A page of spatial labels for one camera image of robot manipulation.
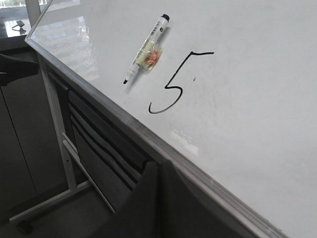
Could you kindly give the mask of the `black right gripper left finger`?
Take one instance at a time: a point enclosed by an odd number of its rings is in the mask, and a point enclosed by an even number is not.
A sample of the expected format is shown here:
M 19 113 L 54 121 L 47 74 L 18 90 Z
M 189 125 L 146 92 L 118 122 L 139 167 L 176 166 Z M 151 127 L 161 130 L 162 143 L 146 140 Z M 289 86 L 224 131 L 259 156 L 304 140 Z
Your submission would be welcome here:
M 91 238 L 156 238 L 159 169 L 148 162 L 144 172 L 122 206 Z

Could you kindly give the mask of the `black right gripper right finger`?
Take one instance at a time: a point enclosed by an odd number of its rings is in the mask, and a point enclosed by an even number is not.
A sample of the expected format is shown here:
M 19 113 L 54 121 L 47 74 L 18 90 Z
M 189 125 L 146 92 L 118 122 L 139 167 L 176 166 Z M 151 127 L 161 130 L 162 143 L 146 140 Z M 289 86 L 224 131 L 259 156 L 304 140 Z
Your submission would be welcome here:
M 190 191 L 171 161 L 161 165 L 160 236 L 162 238 L 244 238 L 208 210 Z

